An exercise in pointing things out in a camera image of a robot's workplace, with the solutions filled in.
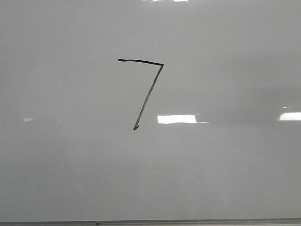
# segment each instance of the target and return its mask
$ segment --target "metal ledge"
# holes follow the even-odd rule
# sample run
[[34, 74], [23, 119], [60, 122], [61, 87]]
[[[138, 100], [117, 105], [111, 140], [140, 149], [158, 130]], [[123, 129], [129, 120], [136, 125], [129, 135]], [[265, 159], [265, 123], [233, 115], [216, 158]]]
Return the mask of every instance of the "metal ledge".
[[229, 219], [229, 220], [125, 220], [125, 221], [48, 221], [0, 222], [0, 226], [213, 226], [213, 225], [281, 225], [301, 226], [301, 218]]

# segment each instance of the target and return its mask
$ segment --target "handwritten number 7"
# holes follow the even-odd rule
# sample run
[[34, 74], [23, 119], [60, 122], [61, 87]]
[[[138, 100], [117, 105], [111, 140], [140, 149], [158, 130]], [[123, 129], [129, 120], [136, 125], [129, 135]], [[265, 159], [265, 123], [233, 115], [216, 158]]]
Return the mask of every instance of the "handwritten number 7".
[[152, 85], [151, 85], [151, 88], [150, 88], [150, 90], [149, 90], [149, 93], [148, 93], [147, 96], [146, 96], [146, 99], [145, 99], [145, 101], [144, 101], [144, 104], [143, 104], [143, 106], [142, 106], [142, 109], [141, 109], [141, 111], [140, 111], [140, 114], [139, 114], [138, 119], [137, 119], [137, 121], [136, 121], [136, 124], [135, 124], [135, 126], [134, 126], [134, 130], [136, 130], [136, 129], [138, 129], [138, 127], [139, 127], [138, 123], [139, 123], [139, 120], [140, 120], [140, 118], [141, 118], [141, 115], [142, 115], [142, 113], [143, 113], [143, 111], [144, 111], [144, 108], [145, 108], [145, 106], [146, 106], [146, 102], [147, 102], [147, 100], [149, 99], [149, 97], [150, 97], [150, 95], [151, 95], [152, 89], [154, 88], [154, 86], [155, 86], [155, 84], [156, 84], [156, 81], [157, 81], [157, 79], [158, 79], [158, 77], [159, 77], [159, 74], [160, 74], [161, 70], [162, 70], [163, 67], [164, 67], [164, 64], [155, 63], [155, 62], [151, 62], [151, 61], [145, 61], [145, 60], [125, 60], [125, 59], [119, 59], [118, 61], [123, 61], [123, 62], [126, 62], [126, 61], [133, 61], [133, 62], [140, 62], [140, 63], [146, 63], [146, 64], [159, 65], [159, 66], [160, 66], [160, 69], [159, 69], [159, 71], [158, 71], [158, 73], [157, 73], [157, 75], [156, 75], [156, 77], [155, 77], [154, 82], [153, 82]]

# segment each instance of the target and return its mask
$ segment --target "whiteboard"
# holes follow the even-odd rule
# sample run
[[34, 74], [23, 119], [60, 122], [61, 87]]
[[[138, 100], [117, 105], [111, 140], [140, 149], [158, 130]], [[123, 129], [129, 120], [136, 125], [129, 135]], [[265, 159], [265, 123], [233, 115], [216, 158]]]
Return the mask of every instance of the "whiteboard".
[[[298, 0], [1, 0], [0, 221], [299, 217], [300, 21]], [[135, 131], [160, 66], [118, 59], [164, 64]]]

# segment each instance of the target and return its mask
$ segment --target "black marker writing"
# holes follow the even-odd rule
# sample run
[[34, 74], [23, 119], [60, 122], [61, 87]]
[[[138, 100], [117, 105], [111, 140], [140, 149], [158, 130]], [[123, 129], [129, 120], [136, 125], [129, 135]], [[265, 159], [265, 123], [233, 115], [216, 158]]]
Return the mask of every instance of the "black marker writing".
[[140, 62], [140, 63], [146, 63], [146, 64], [159, 65], [159, 66], [160, 66], [160, 69], [159, 69], [159, 71], [158, 71], [158, 73], [157, 73], [157, 75], [156, 75], [156, 77], [155, 77], [154, 82], [153, 82], [152, 85], [151, 85], [151, 88], [150, 88], [150, 90], [149, 90], [149, 93], [148, 93], [147, 96], [146, 96], [146, 99], [145, 99], [145, 101], [144, 101], [144, 104], [143, 104], [143, 106], [142, 106], [142, 109], [141, 109], [141, 111], [140, 111], [140, 114], [139, 114], [138, 119], [137, 119], [137, 121], [136, 121], [136, 124], [135, 124], [135, 126], [134, 126], [134, 130], [136, 130], [136, 129], [138, 129], [138, 127], [139, 127], [138, 123], [139, 123], [139, 120], [140, 120], [140, 118], [141, 118], [141, 115], [142, 115], [142, 113], [143, 113], [143, 111], [144, 111], [144, 108], [145, 108], [145, 106], [146, 106], [146, 102], [147, 102], [147, 100], [148, 100], [149, 97], [150, 97], [150, 94], [151, 94], [151, 92], [152, 92], [152, 89], [154, 88], [154, 86], [155, 86], [155, 84], [156, 84], [156, 81], [157, 81], [157, 79], [158, 79], [158, 77], [159, 77], [159, 74], [160, 74], [161, 70], [163, 69], [164, 64], [155, 63], [155, 62], [151, 62], [151, 61], [145, 61], [145, 60], [124, 60], [124, 59], [119, 59], [118, 61], [122, 61], [122, 62], [133, 61], [133, 62]]

